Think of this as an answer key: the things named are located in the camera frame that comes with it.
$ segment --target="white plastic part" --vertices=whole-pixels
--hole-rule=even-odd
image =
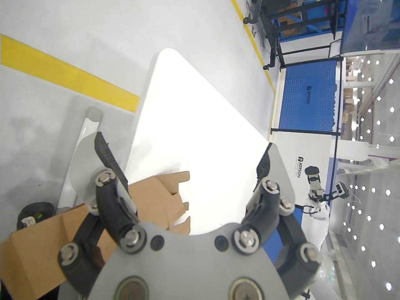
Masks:
[[[100,127],[100,123],[103,119],[103,113],[94,107],[90,107],[87,110],[86,118],[83,121],[82,129],[79,133],[79,137],[76,141],[76,146],[74,149],[74,154],[79,143],[86,137],[91,134],[94,134],[98,131]],[[64,184],[62,186],[60,199],[58,201],[57,209],[65,208],[65,207],[74,207],[76,203],[76,192],[71,185],[70,181],[70,167],[68,167],[67,175],[64,180]]]

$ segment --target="yellow floor line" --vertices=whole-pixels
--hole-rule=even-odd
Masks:
[[[139,96],[2,34],[0,64],[130,112],[139,102]]]
[[[244,16],[243,16],[242,12],[240,11],[240,8],[239,8],[238,3],[236,2],[236,0],[230,0],[230,1],[232,2],[233,6],[234,6],[234,8],[235,8],[235,10],[236,10],[237,15],[239,16],[240,21],[241,21],[242,24],[243,24],[243,18],[244,18]],[[250,41],[251,41],[251,44],[253,45],[254,51],[255,51],[256,54],[257,54],[257,57],[258,57],[258,60],[260,61],[261,66],[264,66],[265,64],[264,64],[263,58],[262,58],[262,56],[261,56],[260,51],[259,51],[258,48],[257,48],[256,41],[254,40],[254,37],[253,37],[253,35],[251,34],[251,31],[250,31],[249,27],[248,27],[247,25],[245,25],[245,24],[243,24],[243,26],[244,26],[244,29],[246,30],[247,36],[249,37],[249,39],[250,39]],[[273,85],[273,83],[272,83],[272,81],[271,81],[270,75],[268,74],[267,71],[265,71],[265,75],[267,76],[267,79],[268,79],[268,82],[269,82],[269,84],[270,84],[270,86],[271,86],[272,92],[273,92],[274,95],[275,95],[275,88],[274,88],[274,85]]]

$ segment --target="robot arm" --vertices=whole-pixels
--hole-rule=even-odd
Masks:
[[[283,173],[275,175],[276,166],[265,165],[241,224],[183,236],[138,221],[136,206],[126,197],[126,178],[101,133],[81,145],[95,154],[86,150],[84,160],[76,161],[92,166],[77,168],[87,174],[76,176],[73,185],[81,186],[78,192],[91,211],[60,250],[58,262],[85,298],[284,300],[300,294],[318,270],[319,251],[307,243],[291,214],[294,204],[282,195],[280,184],[288,179],[283,165]],[[270,144],[264,157],[279,164],[275,149]],[[284,250],[275,267],[260,244],[276,228]],[[107,263],[96,246],[104,229],[118,244]]]
[[[320,170],[318,167],[309,166],[304,172],[307,175],[307,180],[310,185],[310,192],[308,198],[312,203],[318,204],[326,202],[327,200],[334,200],[336,198],[347,198],[350,193],[346,188],[346,185],[342,182],[335,184],[334,191],[330,195],[325,194],[325,190],[321,186]]]

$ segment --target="black cable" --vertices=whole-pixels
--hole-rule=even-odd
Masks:
[[[304,205],[303,208],[304,208],[304,207],[315,208],[314,206],[309,206],[309,205]],[[301,212],[304,213],[304,214],[310,214],[310,215],[311,215],[311,214],[318,213],[319,211],[315,211],[315,212],[305,212],[304,210],[301,210]]]

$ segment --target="black metal frame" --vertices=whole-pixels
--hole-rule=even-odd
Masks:
[[[339,133],[339,121],[340,121],[340,107],[342,105],[342,81],[343,81],[343,58],[340,61],[340,82],[339,82],[339,100],[337,102],[337,120],[336,120],[336,133]],[[332,187],[333,187],[333,183],[335,180],[335,168],[336,168],[336,155],[337,155],[337,151],[338,151],[338,141],[339,141],[339,136],[340,135],[336,135],[336,139],[335,139],[335,150],[334,150],[334,154],[333,154],[333,167],[332,167],[332,177],[330,180],[330,188],[329,188],[329,199],[327,201],[327,204],[329,205],[330,202],[332,201],[331,197],[332,197]]]
[[[333,58],[324,58],[324,59],[317,59],[317,60],[308,60],[305,62],[298,62],[298,63],[292,63],[292,64],[287,64],[286,66],[283,66],[282,68],[286,68],[288,66],[295,66],[295,65],[302,65],[302,64],[309,64],[309,63],[317,63],[317,62],[327,62],[327,61],[332,61],[336,60],[337,62],[340,62],[340,82],[339,82],[339,99],[338,99],[338,107],[337,107],[337,120],[336,120],[336,132],[324,132],[324,131],[313,131],[313,130],[296,130],[296,129],[284,129],[284,128],[271,128],[270,134],[273,132],[287,132],[287,133],[306,133],[306,134],[324,134],[324,135],[332,135],[335,136],[335,149],[334,149],[334,156],[333,156],[333,167],[332,167],[332,177],[330,181],[330,189],[329,189],[329,197],[327,199],[327,204],[329,205],[330,202],[333,200],[332,199],[332,188],[334,184],[334,179],[335,179],[335,167],[336,167],[336,156],[337,156],[337,151],[338,151],[338,140],[339,137],[341,136],[341,132],[339,132],[339,121],[340,121],[340,110],[341,110],[341,104],[342,104],[342,81],[343,81],[343,57],[338,56],[338,57],[333,57]]]
[[[264,70],[269,70],[270,67],[275,66],[276,57],[278,57],[279,62],[281,64],[281,68],[286,66],[291,66],[292,64],[285,64],[284,56],[289,54],[296,54],[296,53],[304,53],[307,51],[312,50],[319,50],[319,49],[330,49],[330,46],[319,46],[319,47],[312,47],[307,49],[301,49],[291,52],[283,53],[281,46],[280,46],[280,33],[286,30],[291,30],[295,28],[304,27],[311,24],[316,24],[320,22],[330,22],[330,28],[333,33],[333,40],[336,39],[336,32],[338,30],[338,20],[339,18],[344,18],[344,24],[346,24],[345,14],[347,12],[347,5],[348,0],[320,0],[310,4],[303,4],[301,6],[287,9],[281,12],[277,12],[279,9],[282,9],[285,3],[285,0],[274,0],[274,2],[279,1],[283,4],[279,5],[279,3],[269,3],[269,0],[253,0],[254,6],[254,13],[253,18],[246,17],[243,20],[244,24],[255,24],[257,21],[261,20],[264,30],[266,33],[266,39],[268,39],[271,51],[270,51],[270,63],[263,67]],[[339,13],[338,6],[339,3],[342,1],[346,1],[346,11],[344,13]],[[301,13],[303,11],[313,9],[319,6],[328,6],[328,14],[324,17],[315,18],[304,20],[301,22],[297,22],[294,24],[282,24],[279,25],[277,19],[283,16],[287,16],[293,13]]]
[[[340,136],[340,133],[338,133],[338,132],[324,132],[324,131],[318,131],[318,130],[302,130],[302,129],[271,128],[270,134],[272,134],[273,132],[321,134],[321,135]]]

